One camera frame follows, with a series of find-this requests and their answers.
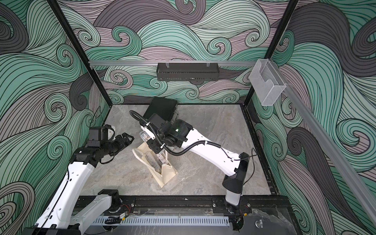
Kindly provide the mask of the cream canvas tote bag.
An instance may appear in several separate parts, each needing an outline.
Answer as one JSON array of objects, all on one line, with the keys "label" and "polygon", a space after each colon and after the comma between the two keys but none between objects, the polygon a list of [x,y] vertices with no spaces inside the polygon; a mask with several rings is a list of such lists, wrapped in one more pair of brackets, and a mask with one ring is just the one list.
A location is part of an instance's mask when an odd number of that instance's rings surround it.
[{"label": "cream canvas tote bag", "polygon": [[132,153],[148,168],[161,188],[178,174],[177,170],[168,161],[166,150],[156,154],[149,148],[147,143],[142,143],[139,147],[132,149]]}]

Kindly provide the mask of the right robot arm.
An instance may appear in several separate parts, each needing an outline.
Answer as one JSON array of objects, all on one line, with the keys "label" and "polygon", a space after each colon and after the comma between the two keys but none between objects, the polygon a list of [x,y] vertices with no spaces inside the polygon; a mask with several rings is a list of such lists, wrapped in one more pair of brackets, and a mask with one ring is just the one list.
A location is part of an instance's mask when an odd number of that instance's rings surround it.
[{"label": "right robot arm", "polygon": [[238,154],[226,150],[222,145],[210,141],[197,129],[184,120],[170,122],[153,114],[145,118],[136,112],[130,112],[138,120],[142,129],[149,135],[147,144],[156,154],[162,151],[172,156],[182,156],[193,152],[211,162],[224,174],[222,186],[226,189],[226,202],[237,207],[245,184],[249,161],[253,155],[245,152]]}]

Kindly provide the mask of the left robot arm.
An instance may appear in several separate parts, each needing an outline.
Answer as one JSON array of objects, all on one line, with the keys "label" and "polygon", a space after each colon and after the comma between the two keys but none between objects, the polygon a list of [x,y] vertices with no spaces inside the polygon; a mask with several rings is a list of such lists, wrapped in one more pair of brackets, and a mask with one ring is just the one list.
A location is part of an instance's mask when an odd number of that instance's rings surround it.
[{"label": "left robot arm", "polygon": [[73,153],[67,173],[46,210],[33,227],[23,230],[24,235],[83,235],[102,213],[121,209],[118,190],[104,189],[78,214],[72,214],[86,181],[102,158],[116,156],[134,141],[127,133],[111,140],[106,134],[89,137],[87,146]]}]

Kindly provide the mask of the compass case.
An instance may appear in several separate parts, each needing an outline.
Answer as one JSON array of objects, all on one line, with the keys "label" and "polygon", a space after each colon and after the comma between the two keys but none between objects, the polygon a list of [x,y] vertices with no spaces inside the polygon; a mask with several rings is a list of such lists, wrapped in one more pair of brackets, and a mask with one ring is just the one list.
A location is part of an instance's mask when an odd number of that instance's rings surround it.
[{"label": "compass case", "polygon": [[146,158],[150,165],[155,169],[155,171],[159,174],[162,173],[162,161],[160,161],[159,157],[156,155],[153,155],[152,153],[148,152],[146,155]]},{"label": "compass case", "polygon": [[151,137],[148,135],[146,131],[140,132],[140,137],[144,142],[148,142],[151,139]]}]

